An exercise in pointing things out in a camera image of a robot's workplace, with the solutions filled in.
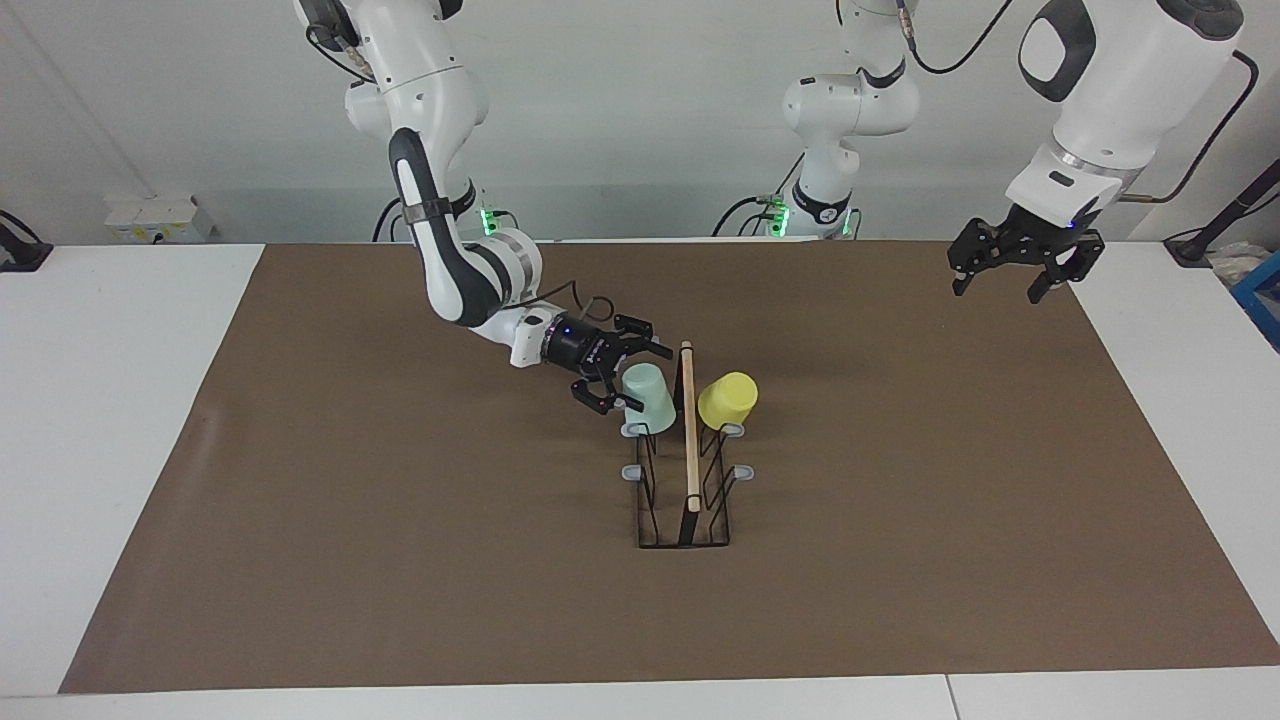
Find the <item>black angled stand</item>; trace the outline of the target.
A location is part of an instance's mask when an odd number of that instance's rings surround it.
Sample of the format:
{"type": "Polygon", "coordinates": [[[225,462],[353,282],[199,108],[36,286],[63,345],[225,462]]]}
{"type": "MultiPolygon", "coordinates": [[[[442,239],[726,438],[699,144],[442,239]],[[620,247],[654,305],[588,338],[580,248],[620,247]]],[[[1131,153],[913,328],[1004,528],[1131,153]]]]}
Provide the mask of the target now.
{"type": "Polygon", "coordinates": [[[1211,269],[1212,264],[1207,259],[1210,245],[1249,211],[1261,209],[1265,205],[1263,195],[1277,183],[1280,183],[1280,156],[1204,227],[1175,233],[1161,245],[1179,266],[1211,269]]]}

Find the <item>crumpled white plastic bag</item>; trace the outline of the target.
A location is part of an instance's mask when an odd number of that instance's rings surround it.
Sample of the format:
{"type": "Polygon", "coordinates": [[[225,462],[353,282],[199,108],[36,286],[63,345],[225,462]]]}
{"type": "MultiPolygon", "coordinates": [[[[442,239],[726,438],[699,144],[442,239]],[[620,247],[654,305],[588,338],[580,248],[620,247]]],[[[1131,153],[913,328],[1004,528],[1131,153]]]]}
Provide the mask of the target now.
{"type": "Polygon", "coordinates": [[[1263,246],[1242,241],[1211,249],[1206,258],[1220,282],[1225,287],[1233,288],[1272,255],[1274,252],[1263,246]]]}

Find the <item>brown table mat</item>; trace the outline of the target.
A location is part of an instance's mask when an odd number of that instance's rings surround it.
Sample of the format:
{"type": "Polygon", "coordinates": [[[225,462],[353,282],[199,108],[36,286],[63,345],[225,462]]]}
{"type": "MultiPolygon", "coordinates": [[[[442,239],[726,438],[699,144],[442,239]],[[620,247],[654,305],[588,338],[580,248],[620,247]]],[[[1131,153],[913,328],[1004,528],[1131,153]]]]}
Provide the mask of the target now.
{"type": "Polygon", "coordinates": [[[760,400],[717,550],[620,419],[438,320],[411,249],[262,252],[65,693],[1280,665],[1068,290],[924,242],[561,245],[760,400]]]}

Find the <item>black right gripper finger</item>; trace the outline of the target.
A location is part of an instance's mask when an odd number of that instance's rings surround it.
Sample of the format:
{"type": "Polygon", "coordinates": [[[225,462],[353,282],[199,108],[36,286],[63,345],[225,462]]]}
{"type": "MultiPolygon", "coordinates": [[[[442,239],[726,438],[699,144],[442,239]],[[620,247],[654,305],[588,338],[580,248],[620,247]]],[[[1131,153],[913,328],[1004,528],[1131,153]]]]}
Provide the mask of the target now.
{"type": "Polygon", "coordinates": [[[607,415],[617,407],[636,413],[646,409],[640,398],[627,395],[621,388],[617,375],[579,378],[572,383],[572,396],[600,415],[607,415]]]}
{"type": "Polygon", "coordinates": [[[613,325],[622,356],[632,357],[639,354],[653,354],[662,359],[675,357],[675,351],[655,338],[650,322],[625,314],[614,314],[613,325]]]}

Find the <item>black clamp stand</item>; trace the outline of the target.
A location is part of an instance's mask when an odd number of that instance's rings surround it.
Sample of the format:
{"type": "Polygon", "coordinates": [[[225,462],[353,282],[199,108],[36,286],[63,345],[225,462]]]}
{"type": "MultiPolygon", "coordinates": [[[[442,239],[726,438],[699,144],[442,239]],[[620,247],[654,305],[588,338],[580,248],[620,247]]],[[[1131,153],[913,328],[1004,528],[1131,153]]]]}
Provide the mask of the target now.
{"type": "Polygon", "coordinates": [[[55,246],[44,242],[20,218],[0,209],[0,249],[8,255],[0,260],[0,274],[32,273],[44,265],[55,246]]]}

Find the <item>green plastic cup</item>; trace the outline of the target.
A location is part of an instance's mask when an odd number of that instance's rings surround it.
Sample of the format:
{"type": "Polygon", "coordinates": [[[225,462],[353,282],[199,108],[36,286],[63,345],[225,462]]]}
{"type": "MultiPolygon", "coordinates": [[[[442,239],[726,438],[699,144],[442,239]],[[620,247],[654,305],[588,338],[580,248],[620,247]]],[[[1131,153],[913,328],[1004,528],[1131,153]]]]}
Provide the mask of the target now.
{"type": "Polygon", "coordinates": [[[675,401],[663,370],[652,363],[628,366],[622,375],[623,392],[643,404],[643,410],[626,407],[626,425],[637,427],[637,433],[657,436],[668,430],[676,420],[675,401]]]}

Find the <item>yellow plastic cup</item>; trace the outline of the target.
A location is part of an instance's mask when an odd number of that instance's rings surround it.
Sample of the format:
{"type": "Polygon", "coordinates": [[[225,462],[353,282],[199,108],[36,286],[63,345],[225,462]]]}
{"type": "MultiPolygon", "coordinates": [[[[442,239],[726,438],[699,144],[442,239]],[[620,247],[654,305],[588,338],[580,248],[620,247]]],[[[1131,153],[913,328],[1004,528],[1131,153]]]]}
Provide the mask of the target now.
{"type": "Polygon", "coordinates": [[[742,425],[758,401],[756,382],[746,373],[731,372],[700,392],[698,415],[705,427],[721,430],[727,424],[742,425]]]}

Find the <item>white power strip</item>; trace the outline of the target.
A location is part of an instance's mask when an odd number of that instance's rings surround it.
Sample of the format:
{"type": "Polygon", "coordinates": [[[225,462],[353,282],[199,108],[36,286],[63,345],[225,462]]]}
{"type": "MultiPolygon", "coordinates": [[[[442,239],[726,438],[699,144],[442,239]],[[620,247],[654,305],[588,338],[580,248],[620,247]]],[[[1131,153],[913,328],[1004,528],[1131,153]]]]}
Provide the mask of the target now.
{"type": "Polygon", "coordinates": [[[207,243],[218,228],[191,195],[118,199],[108,204],[102,225],[115,241],[133,243],[207,243]]]}

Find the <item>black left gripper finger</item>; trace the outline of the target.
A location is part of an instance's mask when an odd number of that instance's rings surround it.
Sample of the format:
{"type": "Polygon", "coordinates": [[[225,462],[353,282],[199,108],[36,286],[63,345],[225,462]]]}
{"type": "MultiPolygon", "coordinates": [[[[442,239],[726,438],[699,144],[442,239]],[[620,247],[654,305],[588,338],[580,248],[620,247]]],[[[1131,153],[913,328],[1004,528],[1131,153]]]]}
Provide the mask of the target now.
{"type": "Polygon", "coordinates": [[[1039,304],[1051,290],[1084,281],[1103,250],[1101,234],[1083,234],[1078,240],[1050,246],[1042,252],[1043,270],[1029,286],[1028,300],[1039,304]]]}
{"type": "Polygon", "coordinates": [[[952,292],[956,297],[965,295],[978,274],[1001,265],[998,231],[987,222],[969,222],[950,245],[948,265],[955,273],[952,292]]]}

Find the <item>blue box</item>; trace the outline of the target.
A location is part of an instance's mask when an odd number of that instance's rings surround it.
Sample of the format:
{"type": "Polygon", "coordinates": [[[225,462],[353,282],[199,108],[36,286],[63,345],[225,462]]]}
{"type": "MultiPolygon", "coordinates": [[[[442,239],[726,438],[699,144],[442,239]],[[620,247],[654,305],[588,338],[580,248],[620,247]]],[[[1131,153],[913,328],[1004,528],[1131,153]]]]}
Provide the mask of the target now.
{"type": "Polygon", "coordinates": [[[1229,293],[1254,328],[1280,354],[1280,251],[1236,282],[1229,293]]]}

